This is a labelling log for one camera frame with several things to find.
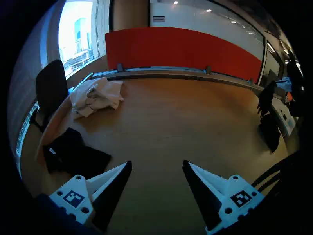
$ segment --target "orange desk divider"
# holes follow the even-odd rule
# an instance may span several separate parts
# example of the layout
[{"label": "orange desk divider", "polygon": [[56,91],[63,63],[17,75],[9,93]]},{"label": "orange desk divider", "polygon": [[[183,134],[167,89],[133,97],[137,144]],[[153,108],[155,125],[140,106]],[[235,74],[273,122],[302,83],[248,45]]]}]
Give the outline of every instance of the orange desk divider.
[{"label": "orange desk divider", "polygon": [[144,27],[105,34],[109,69],[178,66],[205,69],[257,83],[262,62],[224,39],[189,29]]}]

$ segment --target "skyscraper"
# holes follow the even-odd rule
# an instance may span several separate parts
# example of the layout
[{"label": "skyscraper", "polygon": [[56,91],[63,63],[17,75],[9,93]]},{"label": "skyscraper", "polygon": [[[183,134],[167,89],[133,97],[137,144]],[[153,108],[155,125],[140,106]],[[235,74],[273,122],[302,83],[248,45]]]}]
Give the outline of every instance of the skyscraper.
[{"label": "skyscraper", "polygon": [[61,48],[59,48],[59,52],[60,52],[60,60],[61,60],[62,62],[64,62],[64,61],[65,61],[65,60],[64,60],[64,55],[63,55],[63,51],[62,51]]},{"label": "skyscraper", "polygon": [[74,24],[75,44],[77,53],[90,48],[90,35],[88,38],[88,28],[86,18],[80,18]]}]

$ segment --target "office chair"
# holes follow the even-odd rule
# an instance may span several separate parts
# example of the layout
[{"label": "office chair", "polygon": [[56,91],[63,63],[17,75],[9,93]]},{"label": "office chair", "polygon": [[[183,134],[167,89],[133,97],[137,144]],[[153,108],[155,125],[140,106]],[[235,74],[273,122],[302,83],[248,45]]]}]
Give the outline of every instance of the office chair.
[{"label": "office chair", "polygon": [[[54,60],[44,67],[36,77],[36,96],[39,108],[35,110],[29,123],[35,124],[43,133],[49,118],[68,96],[64,67],[61,60]],[[36,121],[40,112],[43,116],[43,124]]]}]

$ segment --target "wooden desk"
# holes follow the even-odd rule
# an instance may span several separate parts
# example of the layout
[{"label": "wooden desk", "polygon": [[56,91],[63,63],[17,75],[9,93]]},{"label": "wooden desk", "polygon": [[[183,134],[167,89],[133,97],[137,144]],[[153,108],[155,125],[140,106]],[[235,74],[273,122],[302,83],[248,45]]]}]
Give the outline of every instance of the wooden desk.
[{"label": "wooden desk", "polygon": [[[182,171],[184,159],[224,178],[239,174],[252,183],[288,155],[282,138],[273,154],[261,140],[258,98],[248,89],[158,78],[126,80],[121,94],[125,101],[117,110],[99,110],[75,121],[67,103],[59,111],[65,114],[43,137],[47,143],[72,127],[86,145],[113,156],[108,170],[132,160],[108,234],[205,234]],[[51,176],[55,184],[46,186],[45,193],[67,180],[64,174]]]}]

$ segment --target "white cloth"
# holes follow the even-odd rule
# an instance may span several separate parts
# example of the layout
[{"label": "white cloth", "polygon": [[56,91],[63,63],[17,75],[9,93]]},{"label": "white cloth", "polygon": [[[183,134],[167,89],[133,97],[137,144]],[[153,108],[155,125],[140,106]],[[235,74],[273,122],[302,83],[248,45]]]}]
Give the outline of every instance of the white cloth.
[{"label": "white cloth", "polygon": [[87,80],[71,93],[74,119],[88,117],[98,109],[111,106],[117,109],[123,97],[120,95],[123,81],[108,81],[107,78]]}]

